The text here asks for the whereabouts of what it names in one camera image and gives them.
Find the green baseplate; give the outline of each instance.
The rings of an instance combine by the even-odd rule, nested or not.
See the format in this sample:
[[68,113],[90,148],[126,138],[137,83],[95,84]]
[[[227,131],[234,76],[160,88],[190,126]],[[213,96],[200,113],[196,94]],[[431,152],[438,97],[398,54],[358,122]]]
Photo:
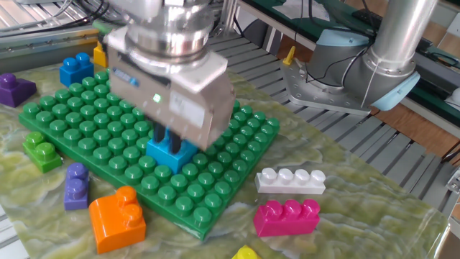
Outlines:
[[110,93],[107,72],[85,78],[28,103],[19,121],[41,132],[61,152],[138,199],[159,215],[204,240],[280,130],[277,119],[236,101],[229,128],[207,151],[172,175],[146,156],[153,125],[143,113]]

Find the purple 2x2 block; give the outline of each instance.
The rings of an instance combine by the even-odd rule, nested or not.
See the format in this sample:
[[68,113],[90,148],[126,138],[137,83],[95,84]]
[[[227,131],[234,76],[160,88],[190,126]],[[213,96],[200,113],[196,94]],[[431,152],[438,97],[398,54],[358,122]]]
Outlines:
[[64,209],[87,209],[89,173],[82,163],[73,163],[67,168],[65,179]]
[[37,86],[25,79],[16,79],[11,73],[0,76],[0,104],[18,107],[37,92]]

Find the pink 1x3 block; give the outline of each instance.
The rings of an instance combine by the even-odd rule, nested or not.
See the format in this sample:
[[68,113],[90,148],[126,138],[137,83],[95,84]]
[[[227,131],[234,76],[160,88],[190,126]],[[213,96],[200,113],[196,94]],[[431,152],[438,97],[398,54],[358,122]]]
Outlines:
[[260,206],[254,217],[254,226],[259,237],[310,234],[319,223],[318,202],[312,199],[299,204],[287,200],[284,205],[268,201]]

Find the green led light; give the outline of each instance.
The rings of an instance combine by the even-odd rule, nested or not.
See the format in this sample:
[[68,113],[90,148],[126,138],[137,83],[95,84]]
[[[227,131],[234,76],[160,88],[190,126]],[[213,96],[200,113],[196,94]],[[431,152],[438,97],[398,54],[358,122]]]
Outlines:
[[161,101],[161,96],[159,94],[155,94],[153,96],[153,101],[159,103]]

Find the yellow clip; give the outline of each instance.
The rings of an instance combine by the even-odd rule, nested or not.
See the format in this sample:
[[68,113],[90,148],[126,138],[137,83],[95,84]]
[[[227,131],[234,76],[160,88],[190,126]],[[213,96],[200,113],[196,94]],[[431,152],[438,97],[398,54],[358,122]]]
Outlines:
[[104,50],[102,50],[102,45],[100,42],[98,42],[98,46],[95,47],[93,50],[93,59],[94,59],[95,64],[98,64],[105,68],[108,67],[107,57],[106,57],[106,54],[104,53]]
[[294,53],[295,53],[295,46],[292,46],[291,49],[289,50],[289,54],[287,54],[287,57],[282,61],[282,63],[285,65],[290,65],[293,62]]
[[253,249],[245,245],[239,248],[238,253],[232,259],[261,259]]

